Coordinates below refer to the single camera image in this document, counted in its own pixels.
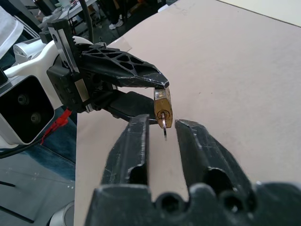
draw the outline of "red zip tie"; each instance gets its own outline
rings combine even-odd
[[[43,144],[45,137],[50,132],[54,132],[58,128],[66,125],[68,123],[68,117],[71,115],[71,113],[72,113],[72,111],[70,111],[69,109],[66,109],[64,111],[64,113],[52,123],[52,125],[46,130],[45,134],[43,135],[41,145]]]

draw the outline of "beige table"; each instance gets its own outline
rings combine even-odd
[[[255,182],[301,181],[300,37],[299,27],[222,2],[180,0],[123,40],[169,79],[174,118],[205,125]],[[79,115],[75,226],[126,124],[106,111]],[[167,132],[165,142],[150,127],[152,198],[175,191],[187,199],[175,128]]]

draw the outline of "gray floor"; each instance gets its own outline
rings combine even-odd
[[[0,211],[1,226],[45,226],[60,208],[74,200],[75,183],[40,166],[25,154],[0,160],[0,206],[31,218],[26,223]]]

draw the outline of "camera lens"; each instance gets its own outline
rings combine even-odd
[[[18,96],[18,103],[20,105],[28,105],[29,104],[29,98],[26,94],[20,94]]]
[[[40,113],[33,113],[32,116],[31,116],[31,121],[33,124],[38,124],[41,122],[41,115]]]

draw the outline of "chair leg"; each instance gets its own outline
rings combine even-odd
[[[13,185],[11,183],[6,183],[6,182],[3,182],[3,181],[0,181],[0,185],[6,185],[6,186],[10,186],[10,187],[15,187],[16,185]]]
[[[28,222],[28,223],[34,223],[34,220],[31,220],[31,219],[29,219],[29,218],[27,218],[27,217],[24,217],[24,216],[22,216],[22,215],[20,215],[20,214],[18,214],[18,213],[16,213],[16,212],[13,212],[13,211],[11,211],[11,210],[9,210],[9,209],[6,209],[5,207],[3,207],[3,206],[0,206],[0,210],[1,211],[3,211],[3,212],[6,212],[6,213],[8,213],[8,214],[10,214],[10,215],[12,215],[12,216],[14,216],[14,217],[16,217],[16,218],[19,218],[19,219],[21,219],[21,220],[23,220],[23,221],[26,221],[26,222]]]

